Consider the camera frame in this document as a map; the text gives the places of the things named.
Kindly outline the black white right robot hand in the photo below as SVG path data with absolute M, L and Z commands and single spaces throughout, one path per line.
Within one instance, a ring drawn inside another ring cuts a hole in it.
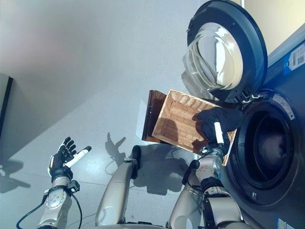
M 221 155 L 228 153 L 230 141 L 227 133 L 222 131 L 221 123 L 218 120 L 213 124 L 201 124 L 201 129 L 208 139 L 208 144 L 205 146 L 208 152 L 217 151 Z

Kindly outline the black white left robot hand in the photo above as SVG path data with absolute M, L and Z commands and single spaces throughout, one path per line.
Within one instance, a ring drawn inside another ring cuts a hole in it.
M 63 140 L 56 154 L 52 155 L 48 165 L 48 173 L 53 182 L 59 177 L 73 178 L 71 167 L 87 155 L 92 147 L 86 146 L 83 150 L 77 152 L 74 141 L 67 137 Z

